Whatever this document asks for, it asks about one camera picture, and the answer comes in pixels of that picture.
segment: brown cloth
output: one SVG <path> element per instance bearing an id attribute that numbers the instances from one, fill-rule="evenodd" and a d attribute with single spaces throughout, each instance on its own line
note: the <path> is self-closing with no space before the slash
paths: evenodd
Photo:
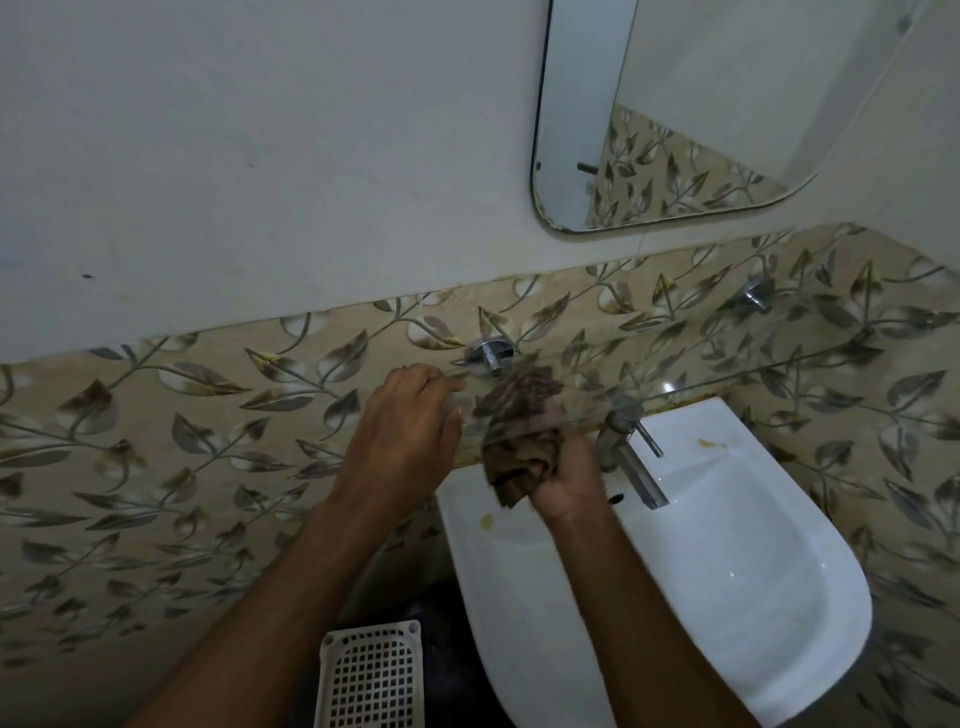
<path id="1" fill-rule="evenodd" d="M 481 398 L 475 417 L 491 417 L 483 466 L 500 505 L 513 508 L 557 471 L 561 409 L 550 398 L 564 386 L 550 367 L 509 374 Z"/>

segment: wash basin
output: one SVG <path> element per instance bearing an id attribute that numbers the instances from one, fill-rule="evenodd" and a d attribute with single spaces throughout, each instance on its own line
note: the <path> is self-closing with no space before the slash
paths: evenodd
<path id="1" fill-rule="evenodd" d="M 719 399 L 644 418 L 631 446 L 669 503 L 606 476 L 623 526 L 691 639 L 760 725 L 795 716 L 859 655 L 872 606 L 846 542 Z M 479 466 L 437 493 L 477 649 L 518 728 L 614 726 L 560 557 Z"/>

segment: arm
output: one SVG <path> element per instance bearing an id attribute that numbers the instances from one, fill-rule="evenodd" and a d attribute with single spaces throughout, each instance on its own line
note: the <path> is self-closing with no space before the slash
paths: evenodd
<path id="1" fill-rule="evenodd" d="M 564 563 L 619 728 L 756 727 L 623 532 L 586 436 L 564 432 L 558 478 L 531 500 Z"/>
<path id="2" fill-rule="evenodd" d="M 421 364 L 371 395 L 330 496 L 126 728 L 278 725 L 351 586 L 396 524 L 440 486 L 460 442 L 441 414 L 463 382 Z"/>

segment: grid pattern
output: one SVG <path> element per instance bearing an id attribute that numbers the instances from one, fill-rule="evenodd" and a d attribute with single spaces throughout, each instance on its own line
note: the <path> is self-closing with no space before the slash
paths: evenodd
<path id="1" fill-rule="evenodd" d="M 341 638 L 325 728 L 414 725 L 414 655 L 398 629 Z"/>

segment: hand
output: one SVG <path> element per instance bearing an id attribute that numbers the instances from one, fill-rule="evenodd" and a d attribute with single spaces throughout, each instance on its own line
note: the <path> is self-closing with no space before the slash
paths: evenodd
<path id="1" fill-rule="evenodd" d="M 547 528 L 569 522 L 597 507 L 610 507 L 593 443 L 572 425 L 566 425 L 562 433 L 564 441 L 557 476 L 541 483 L 530 496 Z"/>
<path id="2" fill-rule="evenodd" d="M 445 417 L 444 403 L 465 387 L 426 364 L 390 372 L 367 400 L 329 499 L 386 538 L 453 468 L 461 418 L 456 409 Z"/>

